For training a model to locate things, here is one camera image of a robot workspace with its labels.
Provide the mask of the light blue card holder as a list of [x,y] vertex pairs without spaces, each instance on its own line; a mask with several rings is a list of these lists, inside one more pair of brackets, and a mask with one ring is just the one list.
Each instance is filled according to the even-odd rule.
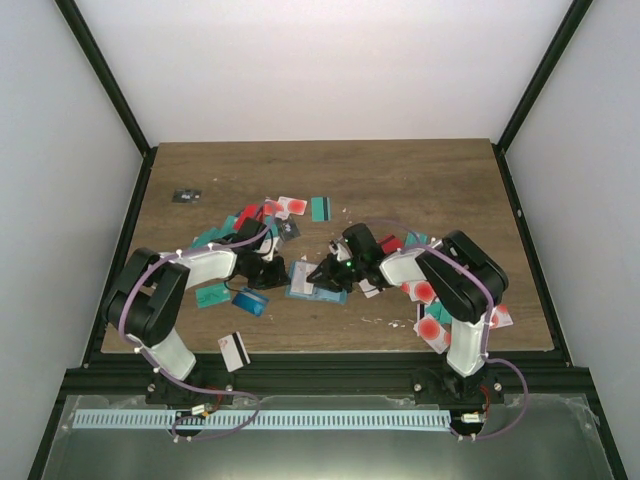
[[295,263],[293,262],[290,266],[289,269],[289,278],[290,278],[290,283],[287,286],[286,290],[285,290],[285,296],[289,297],[289,298],[294,298],[294,299],[298,299],[298,300],[308,300],[308,301],[321,301],[321,302],[328,302],[328,303],[334,303],[334,304],[340,304],[340,305],[344,305],[346,303],[347,300],[347,292],[342,290],[341,292],[333,292],[324,288],[318,288],[316,286],[314,286],[314,292],[312,296],[303,296],[303,295],[295,295],[295,294],[291,294],[290,293],[290,284],[291,284],[291,273],[292,273],[292,266]]

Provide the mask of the white card black stripe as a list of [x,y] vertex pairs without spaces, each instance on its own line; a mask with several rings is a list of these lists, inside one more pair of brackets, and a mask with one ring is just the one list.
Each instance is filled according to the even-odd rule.
[[219,339],[218,345],[229,373],[244,368],[251,363],[251,359],[239,332],[233,332]]

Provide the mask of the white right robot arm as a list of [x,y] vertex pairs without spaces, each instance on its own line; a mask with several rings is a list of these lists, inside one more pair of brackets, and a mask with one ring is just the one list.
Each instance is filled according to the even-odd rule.
[[341,293],[363,280],[376,290],[419,282],[433,289],[452,317],[447,364],[453,371],[444,378],[445,393],[458,403],[471,400],[480,390],[476,373],[488,360],[490,319],[509,286],[504,270],[460,230],[391,248],[358,223],[329,243],[329,254],[306,281]]

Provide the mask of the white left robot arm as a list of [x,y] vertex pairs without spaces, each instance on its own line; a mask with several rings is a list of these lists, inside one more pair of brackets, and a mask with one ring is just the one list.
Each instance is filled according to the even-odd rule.
[[196,402],[205,382],[194,372],[196,357],[175,328],[185,291],[237,275],[254,290],[289,284],[273,225],[247,218],[237,231],[202,246],[165,253],[138,248],[103,300],[104,321],[171,377],[169,391],[181,403]]

